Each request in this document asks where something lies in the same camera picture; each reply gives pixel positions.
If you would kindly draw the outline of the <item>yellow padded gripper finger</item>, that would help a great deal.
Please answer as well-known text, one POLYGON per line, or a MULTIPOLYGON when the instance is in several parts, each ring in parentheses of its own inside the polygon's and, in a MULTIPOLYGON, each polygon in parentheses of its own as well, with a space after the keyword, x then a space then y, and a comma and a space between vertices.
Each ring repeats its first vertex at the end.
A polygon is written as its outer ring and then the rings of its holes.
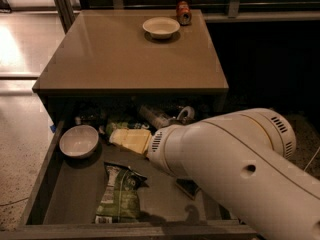
POLYGON ((116 129, 112 132, 109 142, 123 150, 144 155, 151 137, 151 132, 146 129, 116 129))

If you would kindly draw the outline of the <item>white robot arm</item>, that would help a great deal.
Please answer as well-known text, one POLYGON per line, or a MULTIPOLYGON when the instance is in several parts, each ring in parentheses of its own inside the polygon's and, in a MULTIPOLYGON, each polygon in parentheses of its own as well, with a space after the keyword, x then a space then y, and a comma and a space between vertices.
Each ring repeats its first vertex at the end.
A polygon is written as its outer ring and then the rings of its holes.
POLYGON ((320 240, 320 182, 288 160, 295 149, 290 123, 254 108, 159 129, 147 157, 267 240, 320 240))

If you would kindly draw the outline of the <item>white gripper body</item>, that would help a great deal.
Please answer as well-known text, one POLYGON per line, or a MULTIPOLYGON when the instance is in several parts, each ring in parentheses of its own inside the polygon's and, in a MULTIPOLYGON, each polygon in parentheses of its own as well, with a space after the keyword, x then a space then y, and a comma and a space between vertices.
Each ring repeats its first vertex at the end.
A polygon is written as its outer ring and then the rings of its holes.
POLYGON ((171 125, 157 130, 148 147, 151 164, 172 177, 189 178, 185 163, 192 154, 192 145, 185 134, 190 129, 190 125, 171 125))

